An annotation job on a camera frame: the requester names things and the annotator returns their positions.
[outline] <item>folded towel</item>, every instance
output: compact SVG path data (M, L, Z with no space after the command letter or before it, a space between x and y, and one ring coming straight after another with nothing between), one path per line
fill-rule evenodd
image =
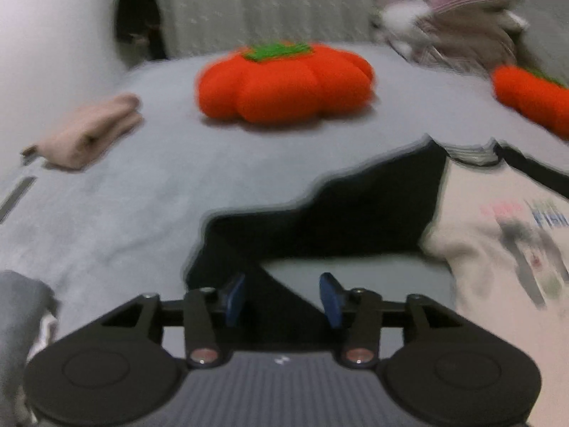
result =
M109 101L81 107L65 125L22 154L36 152L50 163L79 170L98 159L121 135L142 122L138 96L123 93Z
M0 426L15 427L15 400L30 349L47 312L55 312L53 292L43 282L0 272Z

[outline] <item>white curtain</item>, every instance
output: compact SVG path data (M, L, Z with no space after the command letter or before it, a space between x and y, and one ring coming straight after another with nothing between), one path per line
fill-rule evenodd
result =
M374 0L169 0L179 56L280 40L369 41Z

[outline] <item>orange carrot plush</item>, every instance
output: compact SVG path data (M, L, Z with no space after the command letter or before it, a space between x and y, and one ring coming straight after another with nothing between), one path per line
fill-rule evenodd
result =
M204 70L196 96L213 119L283 124L343 114L373 96L373 68L357 54L325 45L245 48Z
M502 104L569 139L568 88L514 66L499 67L492 80Z

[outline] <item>screw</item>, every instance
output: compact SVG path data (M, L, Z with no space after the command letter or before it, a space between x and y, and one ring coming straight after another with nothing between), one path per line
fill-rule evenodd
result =
M355 364L365 364L373 360L375 354L367 348L352 348L346 351L346 359Z
M200 288L200 292L204 295L211 295L217 291L216 288Z
M212 348L197 348L190 353L190 359L197 364L210 364L219 358Z
M359 304L361 298L363 297L363 294L367 292L365 289L362 288L355 288L352 289L350 291L350 298L352 299L353 302L355 302L356 304Z

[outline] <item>gray blanket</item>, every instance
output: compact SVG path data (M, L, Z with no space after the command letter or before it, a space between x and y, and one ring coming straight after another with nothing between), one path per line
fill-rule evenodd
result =
M64 335L142 292L181 298L182 271L212 211L290 203L330 173L390 154L425 133L457 145L503 139L569 170L569 148L500 105L488 82L410 65L389 47L345 48L375 68L378 99L357 116L289 130L204 119L193 98L194 81L216 56L131 72L121 90L141 96L146 118L133 135L83 173L44 168L38 160L0 184L3 199L22 172L38 178L0 225L0 268L53 288L62 302ZM315 304L324 271L348 288L378 290L386 299L417 292L453 303L446 267L420 258L282 262L269 270ZM383 342L393 349L400 338ZM166 333L165 346L183 355L183 338L175 331Z

